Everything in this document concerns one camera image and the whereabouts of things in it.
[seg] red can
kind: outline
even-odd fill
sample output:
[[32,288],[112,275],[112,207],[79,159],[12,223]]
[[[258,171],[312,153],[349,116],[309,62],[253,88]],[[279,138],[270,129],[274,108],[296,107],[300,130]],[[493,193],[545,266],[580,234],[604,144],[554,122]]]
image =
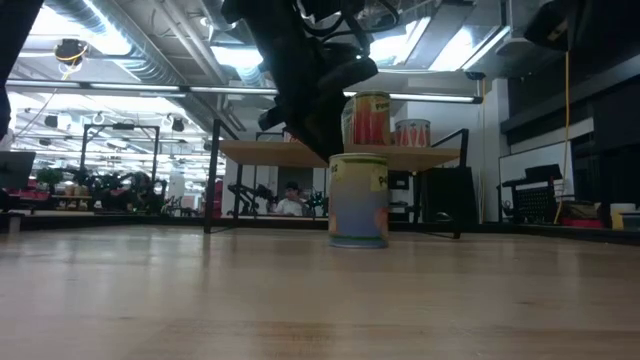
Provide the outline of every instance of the red can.
[[389,94],[365,91],[356,94],[342,113],[345,144],[391,145]]

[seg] person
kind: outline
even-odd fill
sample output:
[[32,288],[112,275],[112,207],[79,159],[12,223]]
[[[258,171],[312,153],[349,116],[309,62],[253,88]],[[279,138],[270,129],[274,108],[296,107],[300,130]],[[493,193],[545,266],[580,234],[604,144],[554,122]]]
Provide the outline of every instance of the person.
[[289,216],[303,216],[306,204],[300,198],[300,188],[295,181],[289,181],[285,186],[285,199],[282,199],[276,210],[276,214]]

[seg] wooden floor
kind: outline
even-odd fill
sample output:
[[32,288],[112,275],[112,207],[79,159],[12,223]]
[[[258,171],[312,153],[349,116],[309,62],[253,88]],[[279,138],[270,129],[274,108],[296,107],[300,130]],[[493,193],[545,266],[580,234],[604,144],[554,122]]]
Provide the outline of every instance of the wooden floor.
[[640,248],[121,227],[0,238],[0,359],[638,359]]

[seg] wooden shelf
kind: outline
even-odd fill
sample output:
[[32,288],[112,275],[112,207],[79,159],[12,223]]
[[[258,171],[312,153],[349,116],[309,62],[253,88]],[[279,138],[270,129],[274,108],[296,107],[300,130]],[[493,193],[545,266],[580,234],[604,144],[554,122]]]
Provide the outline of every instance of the wooden shelf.
[[[220,151],[243,165],[325,168],[314,152],[300,143],[267,141],[220,141]],[[346,145],[348,153],[372,153],[389,159],[390,170],[424,171],[460,157],[458,149],[408,148],[400,146]]]

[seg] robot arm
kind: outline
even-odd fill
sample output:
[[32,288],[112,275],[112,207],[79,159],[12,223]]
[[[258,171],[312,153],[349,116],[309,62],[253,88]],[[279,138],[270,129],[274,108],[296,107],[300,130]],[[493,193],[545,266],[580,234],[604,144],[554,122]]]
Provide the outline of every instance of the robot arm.
[[[398,13],[385,5],[398,23]],[[386,31],[393,26],[363,30],[355,15],[364,0],[226,0],[222,14],[228,23],[244,19],[278,88],[276,107],[259,120],[263,130],[285,123],[287,131],[324,160],[342,153],[341,113],[347,98],[344,88],[378,73],[369,55],[367,32]],[[329,29],[311,29],[302,19],[313,15],[324,19],[338,11],[341,16]],[[346,21],[350,31],[334,32]],[[326,43],[341,35],[355,35],[360,48]]]

